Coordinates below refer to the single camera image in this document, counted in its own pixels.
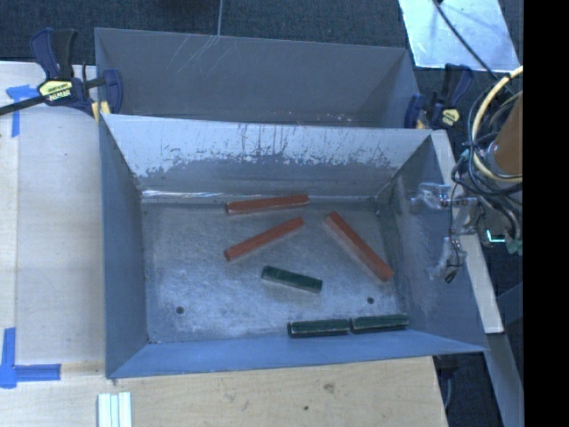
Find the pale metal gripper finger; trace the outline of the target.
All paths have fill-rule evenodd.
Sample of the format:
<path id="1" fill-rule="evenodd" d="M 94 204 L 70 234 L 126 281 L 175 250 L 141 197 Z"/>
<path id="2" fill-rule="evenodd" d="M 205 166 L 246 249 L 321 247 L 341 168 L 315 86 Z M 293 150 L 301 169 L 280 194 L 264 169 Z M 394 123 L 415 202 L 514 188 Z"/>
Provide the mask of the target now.
<path id="1" fill-rule="evenodd" d="M 410 198 L 409 209 L 412 214 L 430 212 L 450 212 L 454 207 L 465 205 L 465 200 L 455 197 L 447 184 L 423 182 L 415 196 Z"/>
<path id="2" fill-rule="evenodd" d="M 428 269 L 431 280 L 440 279 L 446 283 L 451 283 L 456 278 L 467 257 L 467 252 L 463 249 L 461 237 L 470 235 L 472 227 L 456 228 L 450 227 L 443 239 L 442 250 L 437 265 Z"/>

